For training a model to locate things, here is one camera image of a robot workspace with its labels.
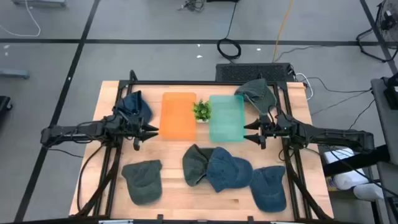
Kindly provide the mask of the grey side table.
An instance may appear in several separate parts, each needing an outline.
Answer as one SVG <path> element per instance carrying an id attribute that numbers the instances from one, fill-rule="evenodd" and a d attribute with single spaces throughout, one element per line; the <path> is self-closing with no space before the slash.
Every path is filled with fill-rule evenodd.
<path id="1" fill-rule="evenodd" d="M 398 165 L 398 110 L 392 110 L 384 94 L 387 87 L 382 79 L 371 80 L 376 108 L 388 147 L 391 163 Z"/>

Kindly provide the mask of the small potted green plant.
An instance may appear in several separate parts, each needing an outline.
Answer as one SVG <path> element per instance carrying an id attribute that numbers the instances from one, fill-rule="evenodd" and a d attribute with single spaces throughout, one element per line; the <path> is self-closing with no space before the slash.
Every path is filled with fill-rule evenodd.
<path id="1" fill-rule="evenodd" d="M 211 118 L 210 102 L 200 100 L 198 103 L 194 103 L 193 113 L 196 121 L 208 122 Z"/>

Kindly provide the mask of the black flat beam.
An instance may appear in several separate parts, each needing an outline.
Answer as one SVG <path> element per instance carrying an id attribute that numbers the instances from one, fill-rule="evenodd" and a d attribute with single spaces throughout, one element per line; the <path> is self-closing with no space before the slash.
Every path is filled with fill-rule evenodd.
<path id="1" fill-rule="evenodd" d="M 389 150 L 386 144 L 375 148 L 375 150 L 371 151 L 369 154 L 355 154 L 345 159 L 339 159 L 333 151 L 330 151 L 330 153 L 337 161 L 323 166 L 325 177 L 370 167 L 376 165 L 378 162 L 390 161 Z"/>

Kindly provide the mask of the black floor fan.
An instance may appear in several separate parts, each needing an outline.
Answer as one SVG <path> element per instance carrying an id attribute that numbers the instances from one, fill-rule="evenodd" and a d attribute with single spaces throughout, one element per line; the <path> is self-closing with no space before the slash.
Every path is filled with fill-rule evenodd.
<path id="1" fill-rule="evenodd" d="M 376 16 L 370 16 L 371 28 L 356 36 L 360 51 L 380 62 L 390 62 L 398 55 L 398 0 L 381 0 L 377 5 Z M 361 40 L 369 34 L 374 34 L 380 46 L 395 50 L 389 58 L 380 58 L 368 53 Z"/>

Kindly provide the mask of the grey platform base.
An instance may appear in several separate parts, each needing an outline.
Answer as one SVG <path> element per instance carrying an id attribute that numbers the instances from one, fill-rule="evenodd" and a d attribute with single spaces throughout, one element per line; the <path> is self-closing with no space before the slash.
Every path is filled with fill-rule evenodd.
<path id="1" fill-rule="evenodd" d="M 11 0 L 15 5 L 19 4 L 33 4 L 43 6 L 60 6 L 65 7 L 67 5 L 66 0 Z"/>

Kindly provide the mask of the blue denim cap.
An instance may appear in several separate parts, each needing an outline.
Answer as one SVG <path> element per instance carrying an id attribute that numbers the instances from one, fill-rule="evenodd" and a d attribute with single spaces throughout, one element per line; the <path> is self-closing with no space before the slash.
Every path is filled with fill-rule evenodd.
<path id="1" fill-rule="evenodd" d="M 250 183 L 254 202 L 263 212 L 282 212 L 287 202 L 282 184 L 284 166 L 269 166 L 253 170 Z"/>
<path id="2" fill-rule="evenodd" d="M 153 112 L 142 98 L 141 91 L 135 91 L 120 99 L 113 111 L 129 121 L 142 118 L 145 123 L 149 123 L 153 117 Z"/>
<path id="3" fill-rule="evenodd" d="M 215 192 L 225 189 L 241 189 L 251 183 L 253 168 L 249 161 L 232 156 L 226 149 L 216 147 L 210 157 L 206 170 Z"/>

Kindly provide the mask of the grey-blue floor bar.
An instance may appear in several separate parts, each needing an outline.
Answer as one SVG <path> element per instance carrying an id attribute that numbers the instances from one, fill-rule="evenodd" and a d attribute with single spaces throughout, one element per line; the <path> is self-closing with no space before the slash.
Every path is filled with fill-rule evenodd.
<path id="1" fill-rule="evenodd" d="M 15 70 L 15 69 L 0 68 L 0 77 L 23 78 L 23 79 L 27 80 L 30 78 L 30 75 L 27 70 Z"/>

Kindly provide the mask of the black perforated computer case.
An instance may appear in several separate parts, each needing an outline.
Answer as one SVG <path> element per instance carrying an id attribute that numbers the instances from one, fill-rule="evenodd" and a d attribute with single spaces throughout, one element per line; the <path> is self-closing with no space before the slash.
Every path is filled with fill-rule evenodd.
<path id="1" fill-rule="evenodd" d="M 219 63 L 217 82 L 247 82 L 265 78 L 268 82 L 294 82 L 295 72 L 290 63 Z"/>

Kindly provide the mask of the black equipment box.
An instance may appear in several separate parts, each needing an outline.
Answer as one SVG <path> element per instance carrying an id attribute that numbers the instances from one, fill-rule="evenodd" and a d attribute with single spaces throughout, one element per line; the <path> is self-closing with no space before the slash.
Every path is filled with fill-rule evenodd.
<path id="1" fill-rule="evenodd" d="M 383 79 L 386 89 L 384 96 L 392 110 L 398 110 L 398 72 L 388 79 Z"/>

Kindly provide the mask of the black aluminium table frame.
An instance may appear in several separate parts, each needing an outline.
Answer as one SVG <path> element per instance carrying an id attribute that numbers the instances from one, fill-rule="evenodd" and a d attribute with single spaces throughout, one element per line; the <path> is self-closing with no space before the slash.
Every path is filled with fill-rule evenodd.
<path id="1" fill-rule="evenodd" d="M 127 92 L 124 81 L 103 81 L 98 96 L 94 119 L 100 119 L 111 113 L 117 94 L 122 90 L 122 96 Z M 211 95 L 233 95 L 237 83 L 199 82 L 199 81 L 137 81 L 132 91 L 141 90 L 144 99 L 154 112 L 150 123 L 159 127 L 162 107 L 162 97 L 168 92 L 195 93 L 197 99 L 208 100 Z M 312 123 L 305 88 L 302 83 L 287 83 L 286 96 L 289 97 L 290 110 L 293 117 L 304 123 Z M 141 144 L 140 151 L 133 149 L 132 141 L 123 140 L 122 148 L 101 149 L 85 167 L 81 184 L 80 203 L 89 201 L 99 184 L 101 171 L 105 173 L 111 167 L 115 152 L 121 152 L 117 177 L 109 183 L 100 195 L 99 202 L 93 211 L 87 215 L 105 215 L 114 219 L 148 219 L 153 220 L 163 215 L 163 220 L 195 220 L 195 221 L 294 221 L 294 218 L 306 218 L 306 206 L 303 197 L 295 186 L 297 202 L 291 202 L 290 185 L 287 174 L 283 177 L 284 190 L 287 197 L 287 208 L 279 213 L 264 213 L 254 203 L 249 187 L 229 189 L 216 193 L 212 186 L 203 180 L 195 187 L 189 187 L 182 170 L 182 157 L 192 144 L 200 147 L 221 146 L 232 155 L 247 159 L 253 168 L 284 165 L 279 160 L 278 153 L 282 149 L 280 138 L 268 139 L 267 148 L 260 147 L 251 141 L 242 142 L 211 142 L 208 124 L 197 124 L 196 141 L 164 141 L 162 136 L 156 136 Z M 323 175 L 320 156 L 308 150 L 300 150 L 301 170 L 306 187 L 322 210 L 333 217 L 328 190 Z M 121 169 L 126 164 L 146 160 L 159 159 L 162 163 L 161 178 L 163 194 L 159 201 L 152 205 L 137 206 L 128 194 L 126 180 L 121 175 Z"/>

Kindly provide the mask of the teal plastic bin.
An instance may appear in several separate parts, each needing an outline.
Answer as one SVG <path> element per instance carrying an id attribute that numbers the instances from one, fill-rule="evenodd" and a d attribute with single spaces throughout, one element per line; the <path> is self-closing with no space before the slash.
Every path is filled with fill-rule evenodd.
<path id="1" fill-rule="evenodd" d="M 244 140 L 244 100 L 241 95 L 211 95 L 209 122 L 212 142 L 241 142 Z"/>

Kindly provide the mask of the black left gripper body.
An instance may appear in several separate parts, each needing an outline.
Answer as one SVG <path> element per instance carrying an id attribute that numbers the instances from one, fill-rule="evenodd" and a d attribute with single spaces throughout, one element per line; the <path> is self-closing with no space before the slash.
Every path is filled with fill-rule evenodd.
<path id="1" fill-rule="evenodd" d="M 144 119 L 142 117 L 134 116 L 129 119 L 122 114 L 113 114 L 105 117 L 105 134 L 110 138 L 121 137 L 133 140 L 133 148 L 138 151 L 143 124 Z"/>

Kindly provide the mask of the orange plastic bin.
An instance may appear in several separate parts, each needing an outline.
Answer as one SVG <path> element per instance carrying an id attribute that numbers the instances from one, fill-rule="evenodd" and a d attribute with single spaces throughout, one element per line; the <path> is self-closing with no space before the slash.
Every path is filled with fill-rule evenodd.
<path id="1" fill-rule="evenodd" d="M 162 96 L 159 134 L 166 141 L 194 141 L 197 122 L 193 106 L 197 96 L 193 92 L 166 92 Z"/>

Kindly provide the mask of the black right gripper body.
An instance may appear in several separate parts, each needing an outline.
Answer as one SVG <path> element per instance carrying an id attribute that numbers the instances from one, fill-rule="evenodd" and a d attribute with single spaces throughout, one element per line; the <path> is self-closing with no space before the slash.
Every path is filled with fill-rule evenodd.
<path id="1" fill-rule="evenodd" d="M 277 122 L 270 120 L 268 115 L 259 118 L 259 139 L 261 149 L 266 148 L 266 139 L 268 137 L 291 137 L 294 133 L 294 128 L 298 126 L 298 121 L 291 116 L 283 114 Z"/>

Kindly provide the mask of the dark green denim cap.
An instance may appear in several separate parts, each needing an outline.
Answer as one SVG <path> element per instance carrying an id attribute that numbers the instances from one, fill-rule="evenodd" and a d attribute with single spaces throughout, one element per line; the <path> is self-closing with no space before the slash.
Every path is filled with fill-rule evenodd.
<path id="1" fill-rule="evenodd" d="M 261 115 L 266 115 L 277 105 L 276 97 L 269 89 L 265 78 L 251 80 L 241 85 L 234 94 L 241 95 L 243 100 L 252 104 Z"/>
<path id="2" fill-rule="evenodd" d="M 193 144 L 182 158 L 183 174 L 186 183 L 194 187 L 206 177 L 208 163 L 215 149 L 213 147 L 198 147 Z"/>
<path id="3" fill-rule="evenodd" d="M 123 167 L 121 174 L 127 182 L 127 189 L 134 204 L 147 205 L 161 198 L 161 169 L 160 160 L 142 161 Z"/>

